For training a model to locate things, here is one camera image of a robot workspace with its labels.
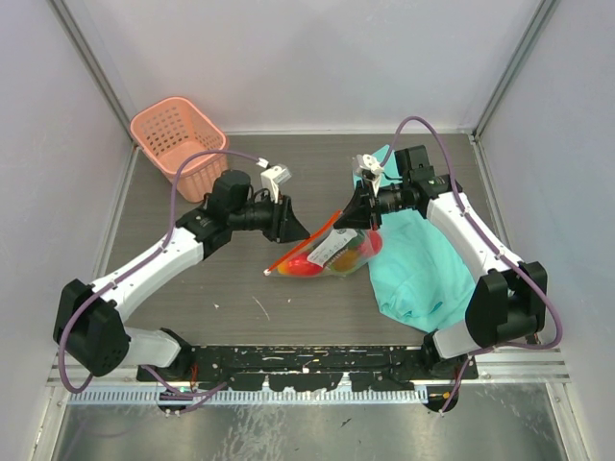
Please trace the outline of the clear zip top bag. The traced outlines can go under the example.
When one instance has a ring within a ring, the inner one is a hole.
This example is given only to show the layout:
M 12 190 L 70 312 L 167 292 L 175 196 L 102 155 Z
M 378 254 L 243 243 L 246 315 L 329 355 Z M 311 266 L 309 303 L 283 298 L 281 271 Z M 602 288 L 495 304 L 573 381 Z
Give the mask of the clear zip top bag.
M 308 261 L 318 264 L 323 268 L 323 272 L 316 277 L 297 279 L 313 279 L 324 276 L 346 277 L 363 267 L 376 256 L 371 258 L 364 257 L 359 250 L 359 246 L 365 238 L 365 233 L 372 230 L 335 229 L 333 224 L 341 213 L 341 210 L 336 211 L 320 230 L 276 260 L 263 271 L 263 274 L 266 277 L 288 277 L 280 275 L 277 267 L 285 260 L 297 254 L 307 254 Z M 332 263 L 337 257 L 348 250 L 359 253 L 359 262 L 356 269 L 348 274 L 336 273 L 331 269 Z

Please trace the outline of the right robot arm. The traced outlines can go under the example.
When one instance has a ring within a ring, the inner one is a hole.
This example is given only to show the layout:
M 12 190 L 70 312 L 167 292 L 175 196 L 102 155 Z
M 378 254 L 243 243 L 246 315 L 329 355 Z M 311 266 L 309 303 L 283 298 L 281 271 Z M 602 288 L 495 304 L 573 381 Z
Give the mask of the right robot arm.
M 469 269 L 476 286 L 463 319 L 424 337 L 420 356 L 425 373 L 444 377 L 470 352 L 518 346 L 522 338 L 540 332 L 547 310 L 545 268 L 524 262 L 473 215 L 453 174 L 436 174 L 424 146 L 397 151 L 395 162 L 401 178 L 384 185 L 384 168 L 375 156 L 354 157 L 354 194 L 333 225 L 375 231 L 383 215 L 416 210 Z

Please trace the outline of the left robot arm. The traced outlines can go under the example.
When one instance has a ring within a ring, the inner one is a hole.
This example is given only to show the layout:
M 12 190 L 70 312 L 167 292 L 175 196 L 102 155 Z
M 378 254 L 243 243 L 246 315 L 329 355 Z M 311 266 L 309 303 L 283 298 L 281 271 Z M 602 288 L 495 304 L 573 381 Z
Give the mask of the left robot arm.
M 167 282 L 228 244 L 236 231 L 260 231 L 274 243 L 307 239 L 290 197 L 280 191 L 289 177 L 286 167 L 269 167 L 260 174 L 262 188 L 254 190 L 247 173 L 223 172 L 204 201 L 146 252 L 91 283 L 70 281 L 61 292 L 54 340 L 96 377 L 120 365 L 156 367 L 171 380 L 187 377 L 196 361 L 193 346 L 168 328 L 128 328 L 126 321 Z

